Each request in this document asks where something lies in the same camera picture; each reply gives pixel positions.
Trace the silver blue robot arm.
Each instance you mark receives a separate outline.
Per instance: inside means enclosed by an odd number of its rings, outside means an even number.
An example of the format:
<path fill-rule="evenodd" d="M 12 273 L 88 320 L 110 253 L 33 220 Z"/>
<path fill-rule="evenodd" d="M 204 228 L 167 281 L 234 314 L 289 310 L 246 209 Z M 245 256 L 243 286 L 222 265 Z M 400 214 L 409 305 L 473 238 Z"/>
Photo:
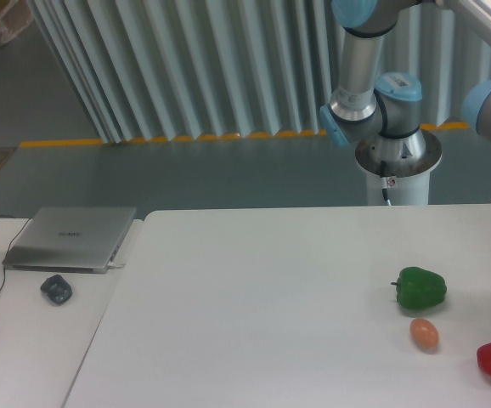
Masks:
<path fill-rule="evenodd" d="M 356 161 L 380 179 L 430 172 L 442 156 L 436 137 L 420 130 L 419 80 L 403 73 L 377 75 L 385 35 L 401 12 L 423 3 L 453 11 L 491 46 L 491 1 L 331 1 L 345 35 L 338 85 L 320 118 L 339 145 L 364 138 Z M 491 81 L 466 95 L 462 118 L 491 141 Z"/>

